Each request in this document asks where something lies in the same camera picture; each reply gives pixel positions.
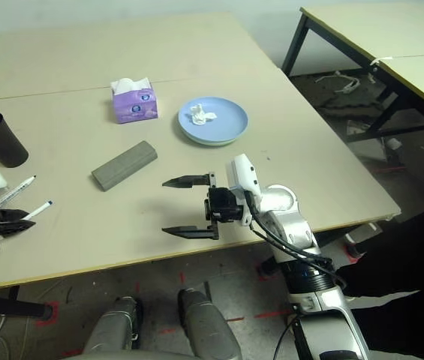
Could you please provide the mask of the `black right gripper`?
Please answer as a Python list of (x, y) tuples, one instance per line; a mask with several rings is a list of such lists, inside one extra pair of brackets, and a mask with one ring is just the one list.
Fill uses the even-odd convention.
[(205, 229), (196, 226), (174, 226), (162, 228), (162, 231), (172, 236), (184, 239), (219, 239), (218, 224), (234, 221), (246, 221), (247, 213), (245, 206), (237, 200), (237, 197), (226, 187), (216, 185), (216, 177), (213, 172), (205, 175), (183, 175), (172, 178), (162, 184), (169, 188), (192, 188), (193, 186), (209, 186), (207, 198), (204, 200), (206, 219), (210, 225)]

